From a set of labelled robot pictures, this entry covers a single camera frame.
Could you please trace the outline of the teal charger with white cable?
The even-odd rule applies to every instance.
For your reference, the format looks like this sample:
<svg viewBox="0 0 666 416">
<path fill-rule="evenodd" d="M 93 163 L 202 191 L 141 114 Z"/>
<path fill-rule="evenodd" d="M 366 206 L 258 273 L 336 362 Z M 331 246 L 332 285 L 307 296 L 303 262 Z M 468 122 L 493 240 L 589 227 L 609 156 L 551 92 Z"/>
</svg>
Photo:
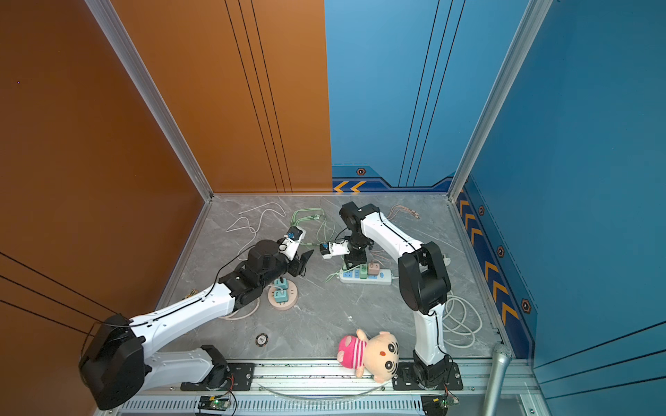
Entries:
<svg viewBox="0 0 666 416">
<path fill-rule="evenodd" d="M 279 291 L 287 291 L 289 289 L 289 281 L 283 277 L 276 279 L 273 284 Z"/>
</svg>

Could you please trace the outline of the pink charger adapter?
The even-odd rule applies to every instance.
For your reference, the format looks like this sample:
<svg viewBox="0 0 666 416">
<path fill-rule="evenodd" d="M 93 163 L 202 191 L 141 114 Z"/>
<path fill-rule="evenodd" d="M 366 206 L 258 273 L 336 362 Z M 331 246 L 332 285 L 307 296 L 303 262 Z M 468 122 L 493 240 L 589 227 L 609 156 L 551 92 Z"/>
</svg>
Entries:
<svg viewBox="0 0 666 416">
<path fill-rule="evenodd" d="M 381 272 L 381 265 L 377 262 L 368 263 L 368 276 L 378 276 Z"/>
</svg>

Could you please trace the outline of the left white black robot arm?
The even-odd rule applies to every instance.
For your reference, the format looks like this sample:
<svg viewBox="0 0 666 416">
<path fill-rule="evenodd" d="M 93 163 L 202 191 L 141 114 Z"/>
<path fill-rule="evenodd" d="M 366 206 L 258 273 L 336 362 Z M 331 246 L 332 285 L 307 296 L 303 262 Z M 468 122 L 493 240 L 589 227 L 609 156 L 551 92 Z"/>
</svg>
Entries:
<svg viewBox="0 0 666 416">
<path fill-rule="evenodd" d="M 79 372 L 100 410 L 111 410 L 137 393 L 183 384 L 228 388 L 231 370 L 213 345 L 164 353 L 162 348 L 197 327 L 227 317 L 260 298 L 279 277 L 303 275 L 312 255 L 284 237 L 261 240 L 230 273 L 217 275 L 201 293 L 146 315 L 112 315 L 103 321 L 79 361 Z"/>
</svg>

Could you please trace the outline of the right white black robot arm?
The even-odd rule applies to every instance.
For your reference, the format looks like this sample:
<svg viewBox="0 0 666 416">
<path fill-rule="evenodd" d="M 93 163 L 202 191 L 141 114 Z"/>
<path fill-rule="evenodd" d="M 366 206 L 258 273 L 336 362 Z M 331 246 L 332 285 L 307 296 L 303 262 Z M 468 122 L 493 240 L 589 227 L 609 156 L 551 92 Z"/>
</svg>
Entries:
<svg viewBox="0 0 666 416">
<path fill-rule="evenodd" d="M 398 265 L 402 300 L 415 314 L 414 374 L 425 388 L 444 382 L 454 367 L 443 339 L 444 310 L 451 282 L 440 247 L 401 231 L 373 204 L 343 205 L 340 217 L 350 230 L 343 261 L 349 270 L 367 263 L 366 251 L 379 245 Z"/>
</svg>

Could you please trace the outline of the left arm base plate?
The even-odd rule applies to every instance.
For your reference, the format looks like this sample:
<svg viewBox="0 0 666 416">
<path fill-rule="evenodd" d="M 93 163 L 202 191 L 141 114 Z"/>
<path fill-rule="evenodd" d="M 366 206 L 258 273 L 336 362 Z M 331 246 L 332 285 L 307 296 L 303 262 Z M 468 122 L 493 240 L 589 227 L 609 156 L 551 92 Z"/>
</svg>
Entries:
<svg viewBox="0 0 666 416">
<path fill-rule="evenodd" d="M 180 384 L 180 390 L 185 392 L 247 392 L 251 390 L 254 372 L 255 364 L 251 362 L 215 366 L 203 381 L 183 382 Z"/>
</svg>

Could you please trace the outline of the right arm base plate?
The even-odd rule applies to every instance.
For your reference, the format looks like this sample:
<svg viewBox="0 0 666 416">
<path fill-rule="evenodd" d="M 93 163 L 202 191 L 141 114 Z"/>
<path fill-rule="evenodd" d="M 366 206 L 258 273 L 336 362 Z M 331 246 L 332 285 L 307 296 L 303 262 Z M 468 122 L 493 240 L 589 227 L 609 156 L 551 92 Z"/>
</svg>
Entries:
<svg viewBox="0 0 666 416">
<path fill-rule="evenodd" d="M 397 375 L 391 381 L 395 391 L 464 389 L 461 371 L 456 362 L 441 362 L 430 367 L 421 363 L 401 362 Z"/>
</svg>

